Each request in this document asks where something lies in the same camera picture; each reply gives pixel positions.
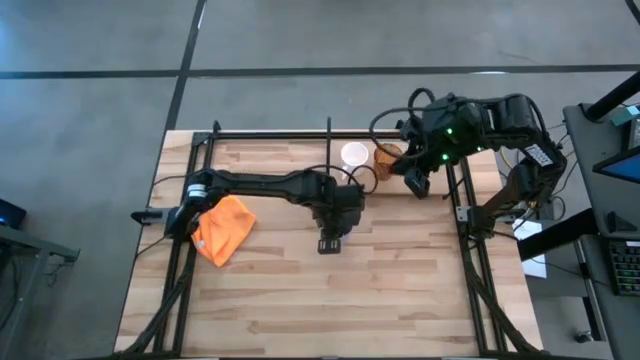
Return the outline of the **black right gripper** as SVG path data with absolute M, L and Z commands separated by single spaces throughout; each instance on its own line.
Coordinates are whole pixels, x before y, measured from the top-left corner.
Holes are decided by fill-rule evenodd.
M 463 122 L 457 119 L 462 98 L 454 94 L 439 99 L 427 97 L 430 103 L 417 107 L 418 94 L 411 94 L 410 119 L 398 120 L 395 125 L 401 140 L 414 142 L 410 153 L 418 158 L 397 158 L 390 166 L 393 175 L 404 176 L 415 165 L 424 173 L 436 172 L 440 166 L 457 164 L 469 154 L 470 147 L 464 144 Z

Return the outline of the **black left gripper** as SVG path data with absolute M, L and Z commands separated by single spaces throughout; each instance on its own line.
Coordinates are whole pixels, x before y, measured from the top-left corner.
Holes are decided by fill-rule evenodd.
M 321 229 L 323 240 L 336 240 L 337 229 L 341 228 L 341 239 L 347 239 L 353 226 L 361 220 L 365 208 L 365 194 L 362 185 L 336 185 L 325 190 L 312 206 L 312 217 Z

